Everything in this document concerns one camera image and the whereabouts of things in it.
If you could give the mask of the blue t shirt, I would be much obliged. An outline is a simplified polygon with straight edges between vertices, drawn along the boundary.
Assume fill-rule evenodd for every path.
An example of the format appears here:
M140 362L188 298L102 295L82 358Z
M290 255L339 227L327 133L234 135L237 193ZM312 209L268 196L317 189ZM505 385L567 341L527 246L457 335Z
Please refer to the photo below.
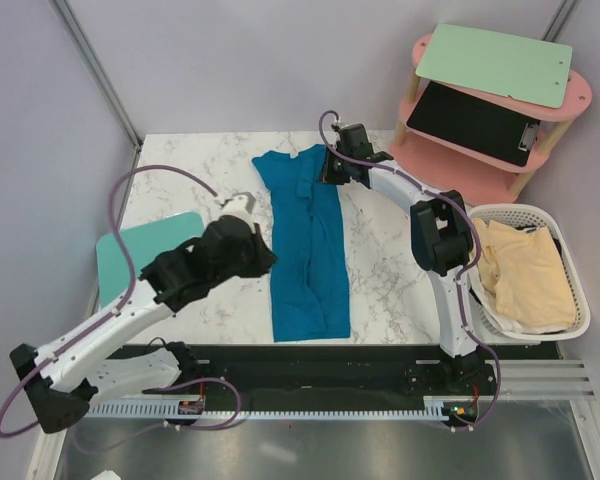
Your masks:
M347 338L351 333L343 217L337 187L318 181L326 148L252 159L273 215L270 276L276 342Z

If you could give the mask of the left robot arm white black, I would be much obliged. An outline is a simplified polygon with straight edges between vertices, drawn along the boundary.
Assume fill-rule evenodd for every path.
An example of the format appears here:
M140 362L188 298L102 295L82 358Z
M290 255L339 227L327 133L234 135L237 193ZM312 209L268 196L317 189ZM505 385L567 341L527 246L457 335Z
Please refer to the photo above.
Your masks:
M36 425L47 434L57 433L107 400L144 391L191 392L200 371L183 342L169 342L132 358L112 355L227 280L268 274L275 261L258 224L225 214L201 236L159 254L142 269L132 292L64 337L38 348L15 348L10 359L24 383Z

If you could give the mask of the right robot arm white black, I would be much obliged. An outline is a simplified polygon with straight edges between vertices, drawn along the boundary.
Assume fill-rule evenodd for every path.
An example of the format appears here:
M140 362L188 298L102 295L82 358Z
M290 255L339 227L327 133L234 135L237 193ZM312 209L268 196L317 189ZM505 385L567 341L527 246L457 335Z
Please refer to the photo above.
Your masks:
M410 220L411 252L431 282L440 323L440 348L451 358L471 355L474 338L467 271L475 265L477 233L461 194L425 186L385 151L376 152L361 124L345 124L335 112L336 141L327 149L318 180L345 185L357 182L400 207Z

